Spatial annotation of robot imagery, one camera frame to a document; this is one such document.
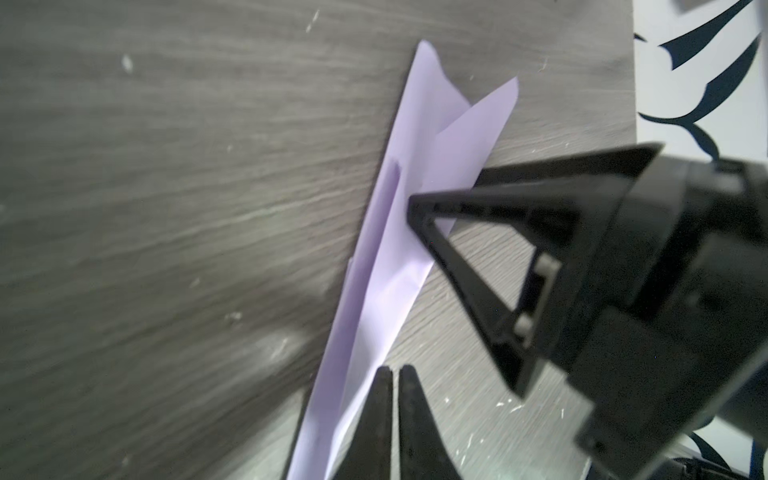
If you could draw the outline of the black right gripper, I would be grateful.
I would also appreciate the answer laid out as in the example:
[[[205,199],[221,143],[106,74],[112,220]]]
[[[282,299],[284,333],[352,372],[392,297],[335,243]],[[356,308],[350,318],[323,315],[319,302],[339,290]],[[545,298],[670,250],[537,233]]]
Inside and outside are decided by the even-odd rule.
[[[506,387],[564,369],[594,405],[578,444],[621,479],[714,416],[767,439],[767,168],[661,149],[490,167],[407,206]]]

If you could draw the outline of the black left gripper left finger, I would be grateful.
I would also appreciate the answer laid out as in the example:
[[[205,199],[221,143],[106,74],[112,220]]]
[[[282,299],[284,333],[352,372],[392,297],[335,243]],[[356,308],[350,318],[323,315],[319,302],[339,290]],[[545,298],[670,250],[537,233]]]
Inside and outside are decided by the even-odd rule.
[[[336,480],[387,480],[391,477],[393,372],[379,367],[363,405]]]

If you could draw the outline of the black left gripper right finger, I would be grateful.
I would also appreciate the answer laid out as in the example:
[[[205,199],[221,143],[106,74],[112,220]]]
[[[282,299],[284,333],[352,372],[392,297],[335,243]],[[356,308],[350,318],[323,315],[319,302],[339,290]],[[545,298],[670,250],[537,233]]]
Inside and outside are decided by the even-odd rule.
[[[460,480],[413,365],[399,372],[400,478]]]

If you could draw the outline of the lilac square paper sheet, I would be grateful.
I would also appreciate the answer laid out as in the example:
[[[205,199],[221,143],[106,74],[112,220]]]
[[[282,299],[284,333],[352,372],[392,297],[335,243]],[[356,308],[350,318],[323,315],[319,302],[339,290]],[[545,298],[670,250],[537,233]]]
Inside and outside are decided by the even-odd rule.
[[[326,479],[434,261],[407,223],[410,196],[472,187],[518,99],[512,78],[471,104],[422,40],[299,430],[290,479]]]

